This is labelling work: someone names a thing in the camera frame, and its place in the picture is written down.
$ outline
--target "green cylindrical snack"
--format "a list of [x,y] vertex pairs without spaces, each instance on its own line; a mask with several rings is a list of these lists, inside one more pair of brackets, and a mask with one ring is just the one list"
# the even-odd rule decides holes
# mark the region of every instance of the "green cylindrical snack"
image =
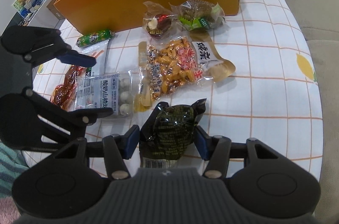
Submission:
[[95,43],[98,43],[104,40],[111,39],[113,36],[114,36],[114,32],[112,32],[110,29],[98,31],[90,35],[79,37],[77,40],[77,46],[86,47],[86,46],[93,45]]

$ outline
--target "beige sofa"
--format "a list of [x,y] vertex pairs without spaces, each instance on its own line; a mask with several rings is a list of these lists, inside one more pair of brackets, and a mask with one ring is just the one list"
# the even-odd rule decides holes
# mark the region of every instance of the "beige sofa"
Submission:
[[286,0],[310,48],[320,89],[324,149],[315,215],[339,223],[339,0]]

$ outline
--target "black plastic snack package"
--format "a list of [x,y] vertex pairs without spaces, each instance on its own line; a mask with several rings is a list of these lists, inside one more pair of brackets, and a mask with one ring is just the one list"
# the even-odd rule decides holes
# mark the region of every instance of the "black plastic snack package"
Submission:
[[160,102],[141,128],[141,167],[169,168],[193,143],[193,130],[206,110],[206,99],[192,105]]

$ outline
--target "white checkered tablecloth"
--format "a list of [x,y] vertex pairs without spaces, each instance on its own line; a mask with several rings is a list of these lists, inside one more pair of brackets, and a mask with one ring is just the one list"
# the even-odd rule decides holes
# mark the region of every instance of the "white checkered tablecloth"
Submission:
[[[308,70],[314,70],[304,36],[285,0],[241,0],[238,15],[226,20],[227,25],[210,34],[219,54],[234,63],[236,72],[221,84],[192,86],[193,91],[179,89],[163,100],[175,105],[207,98],[207,110],[199,124],[209,135],[221,134],[243,143],[256,137],[319,180],[323,148],[319,89],[314,78],[306,77],[297,64],[299,55],[308,63]],[[68,21],[60,29],[63,39],[74,47],[80,36],[77,30]],[[138,43],[148,39],[142,28],[117,33],[109,44],[106,73],[136,70]],[[68,65],[58,60],[46,63],[34,80],[34,90],[50,99],[67,70]],[[100,120],[88,127],[86,138],[100,141],[111,133],[123,134],[132,124],[142,125],[150,112],[132,119]],[[30,166],[46,157],[34,152],[25,156]],[[134,175],[140,164],[138,148],[126,164]],[[194,166],[201,173],[206,162],[192,144],[179,165]],[[92,158],[90,166],[106,175],[103,159]],[[242,160],[231,160],[228,176],[242,167]]]

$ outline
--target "white label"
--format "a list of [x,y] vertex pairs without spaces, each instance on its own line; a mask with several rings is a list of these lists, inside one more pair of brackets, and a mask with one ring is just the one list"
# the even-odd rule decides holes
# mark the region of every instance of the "white label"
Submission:
[[191,6],[191,4],[189,4],[188,1],[186,1],[186,2],[183,3],[183,4],[181,4],[180,6],[184,6],[184,7],[186,7],[186,8],[192,9],[192,6]]
[[77,91],[77,108],[113,109],[119,114],[119,75],[103,75],[86,78]]
[[198,63],[205,71],[214,65],[223,63],[215,57],[208,42],[192,42],[192,44],[197,52]]
[[143,168],[170,168],[175,165],[177,160],[165,160],[165,159],[149,159],[142,158],[142,167]]

